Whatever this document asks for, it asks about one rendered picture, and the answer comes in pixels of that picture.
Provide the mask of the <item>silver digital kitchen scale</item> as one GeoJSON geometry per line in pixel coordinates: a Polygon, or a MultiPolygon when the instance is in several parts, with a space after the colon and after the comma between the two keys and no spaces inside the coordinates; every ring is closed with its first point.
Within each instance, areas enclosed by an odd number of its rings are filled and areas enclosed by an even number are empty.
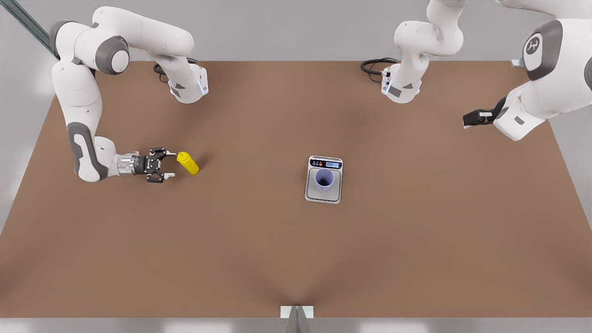
{"type": "Polygon", "coordinates": [[[305,200],[309,202],[338,204],[342,194],[343,161],[339,158],[310,156],[308,159],[307,181],[305,185],[305,200]],[[317,169],[327,168],[335,176],[332,187],[327,192],[318,192],[315,188],[314,176],[317,169]]]}

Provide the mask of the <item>yellow sauce bottle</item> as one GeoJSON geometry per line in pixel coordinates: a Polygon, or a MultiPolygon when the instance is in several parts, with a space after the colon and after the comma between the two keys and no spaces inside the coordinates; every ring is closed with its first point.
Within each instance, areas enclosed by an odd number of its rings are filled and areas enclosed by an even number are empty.
{"type": "Polygon", "coordinates": [[[194,159],[187,152],[179,152],[176,155],[176,160],[184,167],[184,169],[190,173],[190,175],[196,175],[199,173],[200,168],[194,159]]]}

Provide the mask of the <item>pale lilac cup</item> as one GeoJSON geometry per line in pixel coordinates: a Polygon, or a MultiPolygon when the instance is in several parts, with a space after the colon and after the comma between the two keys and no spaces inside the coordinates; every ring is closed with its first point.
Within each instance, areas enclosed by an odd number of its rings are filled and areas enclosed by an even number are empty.
{"type": "Polygon", "coordinates": [[[314,185],[318,192],[327,192],[334,184],[335,176],[327,168],[317,169],[314,175],[314,185]]]}

